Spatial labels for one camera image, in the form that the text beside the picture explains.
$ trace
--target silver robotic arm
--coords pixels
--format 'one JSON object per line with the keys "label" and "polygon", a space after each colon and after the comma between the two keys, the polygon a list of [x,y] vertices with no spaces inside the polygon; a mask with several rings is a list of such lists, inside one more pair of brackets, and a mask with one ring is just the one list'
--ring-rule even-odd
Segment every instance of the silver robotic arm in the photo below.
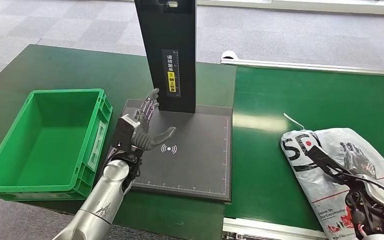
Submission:
{"label": "silver robotic arm", "polygon": [[142,154],[169,139],[175,127],[157,136],[149,136],[149,121],[158,107],[158,88],[149,93],[133,119],[128,114],[117,121],[105,167],[90,195],[72,221],[54,240],[103,240],[132,187],[140,175]]}

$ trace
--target robotic arm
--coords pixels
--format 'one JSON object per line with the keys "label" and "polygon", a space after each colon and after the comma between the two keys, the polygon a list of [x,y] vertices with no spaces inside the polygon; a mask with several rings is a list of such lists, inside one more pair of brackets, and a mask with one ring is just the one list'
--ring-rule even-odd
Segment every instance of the robotic arm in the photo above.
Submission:
{"label": "robotic arm", "polygon": [[111,151],[101,177],[72,221],[54,240],[103,240],[125,194],[140,175],[142,154],[169,139],[175,127],[157,136],[148,135],[149,121],[158,107],[159,89],[152,90],[136,110],[119,117],[111,141]]}
{"label": "robotic arm", "polygon": [[345,149],[345,167],[318,146],[306,155],[334,182],[349,187],[345,204],[351,211],[355,236],[359,240],[384,240],[384,186],[376,180],[374,166],[361,150],[351,143],[341,145]]}

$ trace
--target yellow label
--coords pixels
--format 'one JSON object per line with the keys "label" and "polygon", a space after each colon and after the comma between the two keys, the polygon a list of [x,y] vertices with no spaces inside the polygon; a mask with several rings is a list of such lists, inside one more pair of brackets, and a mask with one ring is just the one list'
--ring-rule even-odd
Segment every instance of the yellow label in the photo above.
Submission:
{"label": "yellow label", "polygon": [[176,92],[176,78],[174,71],[168,71],[168,90],[172,93]]}

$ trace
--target black vertical panel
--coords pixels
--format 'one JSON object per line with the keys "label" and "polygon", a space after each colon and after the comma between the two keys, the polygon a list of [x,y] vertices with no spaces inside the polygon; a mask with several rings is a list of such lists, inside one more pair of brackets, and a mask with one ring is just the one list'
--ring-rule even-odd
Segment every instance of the black vertical panel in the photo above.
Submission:
{"label": "black vertical panel", "polygon": [[194,113],[196,0],[135,0],[159,109]]}

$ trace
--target red logo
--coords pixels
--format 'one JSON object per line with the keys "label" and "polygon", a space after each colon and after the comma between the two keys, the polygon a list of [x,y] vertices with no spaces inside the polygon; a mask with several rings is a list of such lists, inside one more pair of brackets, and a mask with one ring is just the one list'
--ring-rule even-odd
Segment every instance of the red logo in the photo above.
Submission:
{"label": "red logo", "polygon": [[346,206],[346,215],[340,216],[340,219],[347,229],[354,228],[353,219],[351,218],[351,209],[348,206]]}
{"label": "red logo", "polygon": [[336,233],[336,232],[339,232],[341,230],[339,227],[330,226],[330,225],[327,225],[327,228],[329,229],[329,232],[331,232],[331,233]]}

